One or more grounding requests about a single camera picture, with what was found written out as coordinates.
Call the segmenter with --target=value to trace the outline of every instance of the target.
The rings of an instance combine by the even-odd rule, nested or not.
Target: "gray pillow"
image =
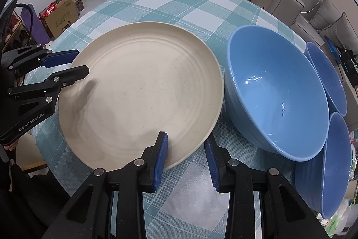
[[[336,9],[330,0],[323,0],[321,7],[318,9],[315,16],[310,20],[310,23],[312,27],[318,31],[333,24],[340,18],[340,16],[341,13],[338,9]]]
[[[318,31],[318,33],[322,38],[323,36],[330,38],[337,47],[352,50],[354,55],[358,54],[358,36],[345,12],[332,25]]]

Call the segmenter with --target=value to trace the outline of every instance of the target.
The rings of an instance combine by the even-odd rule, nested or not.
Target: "speckled plate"
[[[174,25],[139,22],[95,39],[72,63],[89,75],[63,88],[62,133],[92,169],[121,168],[169,137],[165,168],[185,160],[209,136],[219,117],[224,86],[212,51]]]

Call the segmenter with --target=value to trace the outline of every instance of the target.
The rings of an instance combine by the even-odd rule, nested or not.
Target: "blue bowl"
[[[344,117],[347,114],[347,99],[341,80],[331,61],[320,48],[311,42],[307,42],[304,54],[321,79],[330,112],[339,112]]]
[[[313,159],[296,164],[295,186],[307,205],[329,219],[338,210],[348,186],[352,162],[350,138],[343,117],[330,116],[324,148]]]
[[[328,133],[322,83],[304,54],[278,33],[242,26],[228,41],[225,103],[252,144],[294,161],[316,156]]]

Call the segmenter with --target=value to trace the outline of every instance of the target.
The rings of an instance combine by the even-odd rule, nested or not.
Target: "round table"
[[[92,40],[116,27],[142,21],[165,22],[192,32],[214,52],[223,73],[227,40],[243,25],[268,27],[302,52],[305,49],[305,42],[289,27],[246,0],[108,0],[63,32],[51,49],[54,52],[81,51]],[[68,66],[38,68],[26,76],[25,83],[41,82]],[[57,109],[53,116],[34,127],[32,134],[55,177],[69,194],[73,194],[92,170],[72,153],[64,140]],[[252,145],[225,113],[220,115],[213,134],[218,145],[227,148],[232,158],[259,170],[275,167],[292,181],[295,163]],[[258,194],[254,197],[258,228]],[[202,145],[184,162],[164,172],[162,185],[155,194],[143,194],[147,238],[224,238],[228,201],[229,194],[218,194],[212,186]]]

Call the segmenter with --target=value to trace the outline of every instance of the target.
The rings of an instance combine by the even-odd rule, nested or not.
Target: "bowl rim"
[[[342,115],[339,112],[333,112],[330,116],[329,116],[329,125],[331,125],[331,120],[334,116],[338,115],[337,117],[341,120],[343,120],[344,124],[347,127],[346,122],[344,121],[344,118],[342,117]],[[320,200],[320,209],[321,209],[321,215],[324,219],[329,219],[330,217],[332,217],[334,215],[333,214],[328,214],[328,216],[325,215],[325,213],[323,212],[323,188],[324,188],[324,175],[325,175],[325,169],[326,169],[326,154],[327,154],[327,140],[328,140],[328,136],[326,138],[325,144],[324,144],[324,152],[323,152],[323,163],[322,163],[322,178],[321,178],[321,200]],[[345,186],[345,189],[347,189],[348,187],[348,183],[349,183],[349,176],[350,176],[350,172],[347,173],[347,184]]]
[[[313,60],[312,60],[312,57],[311,57],[310,50],[312,50],[312,49],[310,49],[309,47],[311,47],[311,48],[312,48],[312,47],[316,47],[318,50],[316,50],[316,48],[315,48],[314,50],[316,50],[317,52],[320,51],[320,52],[321,52],[321,56],[323,56],[322,58],[325,59],[326,61],[328,61],[329,64],[332,64],[332,63],[331,63],[331,61],[328,59],[328,57],[326,56],[326,54],[325,54],[319,47],[317,47],[317,45],[315,45],[315,44],[312,43],[312,42],[307,42],[307,43],[306,43],[305,53],[307,52],[307,54],[308,54],[308,56],[306,56],[306,57],[309,59],[309,61],[311,62],[312,66],[313,66],[314,69],[316,70],[316,72],[317,72],[317,74],[318,74],[318,77],[319,77],[319,79],[321,80],[321,83],[322,83],[322,85],[323,85],[323,88],[324,88],[324,90],[325,90],[325,92],[326,92],[327,98],[329,98],[330,102],[334,105],[335,111],[338,112],[339,114],[341,114],[341,115],[344,117],[344,116],[347,114],[348,105],[347,105],[347,97],[346,97],[346,95],[345,95],[345,93],[344,93],[344,88],[343,88],[341,79],[339,78],[339,75],[338,75],[337,71],[334,69],[334,67],[333,67],[333,65],[332,65],[332,67],[333,67],[332,74],[334,75],[334,78],[335,78],[336,80],[339,80],[339,83],[341,84],[341,87],[342,87],[343,96],[344,96],[344,98],[345,98],[345,112],[344,112],[344,113],[342,113],[342,112],[338,109],[338,107],[337,107],[336,104],[334,103],[334,101],[333,101],[331,95],[329,94],[329,92],[328,92],[326,86],[324,85],[324,83],[323,83],[323,81],[322,81],[322,79],[321,79],[321,76],[319,75],[319,73],[318,73],[318,71],[317,71],[316,65],[314,64],[314,62],[313,62]]]
[[[231,41],[233,36],[237,33],[237,31],[239,30],[243,30],[247,27],[260,27],[261,29],[267,30],[267,31],[271,31],[274,32],[275,34],[277,34],[280,38],[284,38],[286,41],[288,41],[294,48],[295,50],[297,50],[300,54],[302,54],[302,56],[307,60],[307,64],[308,66],[311,66],[312,68],[312,72],[314,73],[314,75],[317,77],[317,80],[319,81],[318,84],[320,84],[322,92],[323,92],[323,96],[325,97],[325,101],[326,101],[326,113],[327,113],[327,129],[326,129],[326,135],[325,135],[325,139],[323,139],[322,141],[322,145],[319,146],[319,149],[314,152],[313,154],[306,156],[306,157],[297,157],[294,156],[292,154],[287,153],[286,151],[282,150],[280,147],[278,147],[269,137],[268,135],[266,135],[266,133],[261,129],[261,127],[259,127],[259,125],[255,122],[254,118],[252,117],[251,113],[249,112],[249,110],[247,109],[245,103],[243,102],[243,96],[240,92],[240,90],[237,87],[237,82],[236,82],[236,78],[234,76],[233,70],[232,70],[232,64],[231,64],[231,58],[230,58],[230,47],[231,47]],[[244,25],[241,26],[239,28],[237,28],[235,31],[232,32],[229,40],[228,40],[228,46],[227,46],[227,53],[226,53],[226,58],[227,58],[227,64],[228,64],[228,69],[230,72],[230,79],[234,82],[234,89],[235,92],[237,94],[237,96],[239,97],[240,103],[242,105],[242,107],[244,108],[248,118],[250,119],[250,121],[253,123],[253,125],[257,128],[257,130],[259,130],[260,134],[265,138],[265,140],[270,144],[270,146],[275,149],[275,151],[279,154],[281,154],[282,156],[293,160],[293,161],[297,161],[297,162],[304,162],[304,161],[308,161],[311,160],[312,158],[316,157],[318,155],[318,153],[321,152],[323,146],[325,145],[325,142],[327,140],[327,136],[328,136],[328,129],[329,129],[329,108],[328,108],[328,101],[326,98],[326,92],[324,90],[324,87],[322,85],[322,82],[317,74],[316,69],[313,67],[313,65],[311,64],[311,62],[307,59],[307,57],[303,54],[303,52],[301,52],[291,41],[289,41],[288,39],[286,39],[284,36],[280,35],[279,33],[275,32],[274,30],[271,30],[269,28],[266,27],[262,27],[262,26],[258,26],[258,25]]]

